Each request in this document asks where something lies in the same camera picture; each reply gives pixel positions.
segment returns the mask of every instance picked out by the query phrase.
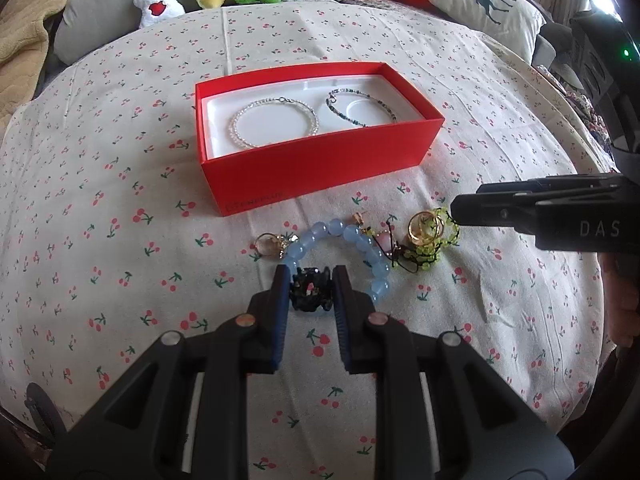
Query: pink bead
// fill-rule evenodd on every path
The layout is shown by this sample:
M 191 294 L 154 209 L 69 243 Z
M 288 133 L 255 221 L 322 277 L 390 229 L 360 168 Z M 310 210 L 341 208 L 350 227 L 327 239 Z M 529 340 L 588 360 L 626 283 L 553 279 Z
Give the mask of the pink bead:
M 391 251 L 391 234 L 388 231 L 383 231 L 376 236 L 380 248 L 383 252 L 388 253 Z

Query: red box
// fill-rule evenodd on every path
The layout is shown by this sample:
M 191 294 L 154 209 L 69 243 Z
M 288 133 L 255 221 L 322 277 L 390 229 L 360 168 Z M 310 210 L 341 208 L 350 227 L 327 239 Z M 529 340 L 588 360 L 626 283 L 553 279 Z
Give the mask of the red box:
M 380 75 L 424 120 L 368 126 L 268 144 L 207 158 L 202 100 L 283 81 L 326 76 Z M 281 66 L 196 85 L 196 130 L 202 171 L 222 216 L 420 164 L 444 117 L 411 83 L 385 63 L 338 62 Z M 392 145 L 393 150 L 386 149 Z

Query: screw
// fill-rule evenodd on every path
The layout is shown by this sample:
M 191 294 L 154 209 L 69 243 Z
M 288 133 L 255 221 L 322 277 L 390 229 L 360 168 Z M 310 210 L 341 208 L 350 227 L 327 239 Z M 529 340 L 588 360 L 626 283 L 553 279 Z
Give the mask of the screw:
M 176 332 L 175 330 L 169 330 L 169 332 L 165 332 L 160 336 L 160 341 L 165 346 L 174 346 L 177 345 L 182 339 L 182 335 L 180 332 Z
M 442 342 L 447 346 L 458 346 L 462 339 L 455 332 L 447 332 L 442 336 Z
M 255 317 L 251 314 L 240 314 L 236 317 L 236 325 L 246 328 L 255 324 Z
M 372 325 L 382 326 L 389 321 L 389 316 L 384 312 L 372 312 L 368 319 Z

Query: quilted blanket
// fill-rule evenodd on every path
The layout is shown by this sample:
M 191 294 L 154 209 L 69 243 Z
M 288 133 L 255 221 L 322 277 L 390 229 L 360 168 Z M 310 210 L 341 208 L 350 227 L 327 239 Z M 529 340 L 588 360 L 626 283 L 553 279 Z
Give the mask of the quilted blanket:
M 0 132 L 33 97 L 49 47 L 44 20 L 67 0 L 9 0 L 0 14 Z
M 198 165 L 194 85 L 324 60 L 382 60 L 412 81 L 446 117 L 427 156 L 416 168 L 223 218 Z M 606 160 L 523 60 L 405 7 L 286 2 L 136 31 L 67 69 L 8 125 L 0 401 L 31 424 L 25 390 L 37 382 L 72 426 L 162 332 L 214 330 L 270 285 L 276 262 L 254 246 L 263 232 L 301 233 L 359 212 L 403 236 L 412 215 L 483 182 L 608 171 Z M 354 288 L 369 283 L 356 249 L 337 239 L 304 263 L 346 264 Z M 458 331 L 554 430 L 584 409 L 610 350 L 594 255 L 463 228 L 430 270 L 396 269 L 389 280 L 380 310 L 415 332 Z M 374 380 L 344 372 L 332 313 L 292 312 L 281 370 L 251 377 L 248 397 L 252 478 L 370 478 Z

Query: blue bead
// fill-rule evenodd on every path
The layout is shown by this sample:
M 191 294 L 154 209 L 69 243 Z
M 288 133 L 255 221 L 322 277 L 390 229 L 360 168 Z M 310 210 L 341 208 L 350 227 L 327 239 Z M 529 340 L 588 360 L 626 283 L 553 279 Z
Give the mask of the blue bead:
M 360 237 L 356 241 L 356 248 L 361 253 L 366 253 L 371 248 L 372 245 L 373 245 L 373 240 L 369 238 L 367 235 L 360 235 Z
M 371 298 L 371 302 L 373 304 L 377 304 L 378 303 L 378 295 L 373 292 L 372 290 L 370 290 L 369 292 L 367 292 L 367 294 L 369 295 L 369 297 Z
M 316 222 L 312 225 L 311 232 L 314 234 L 316 239 L 325 238 L 329 234 L 329 228 L 324 222 Z
M 316 237 L 311 231 L 307 231 L 300 237 L 300 243 L 308 251 L 316 244 Z
M 306 249 L 300 242 L 293 242 L 287 247 L 287 256 L 291 256 L 294 260 L 304 258 Z
M 334 218 L 329 222 L 329 234 L 331 236 L 340 236 L 344 231 L 344 224 L 339 218 Z
M 386 262 L 378 262 L 371 267 L 371 272 L 376 278 L 386 278 L 390 270 Z
M 296 275 L 298 272 L 298 262 L 294 260 L 291 256 L 285 256 L 280 262 L 281 265 L 286 265 L 289 267 L 289 271 L 291 272 L 292 277 Z
M 384 298 L 385 294 L 389 291 L 389 282 L 381 278 L 373 280 L 371 282 L 371 290 L 377 294 L 379 298 Z
M 358 229 L 357 225 L 349 224 L 344 228 L 344 232 L 342 233 L 342 238 L 347 240 L 348 242 L 356 243 L 358 241 L 358 237 L 360 236 L 360 229 Z
M 378 263 L 382 258 L 384 258 L 384 256 L 385 255 L 378 248 L 378 246 L 370 247 L 369 249 L 367 249 L 367 252 L 364 253 L 364 257 L 371 265 Z

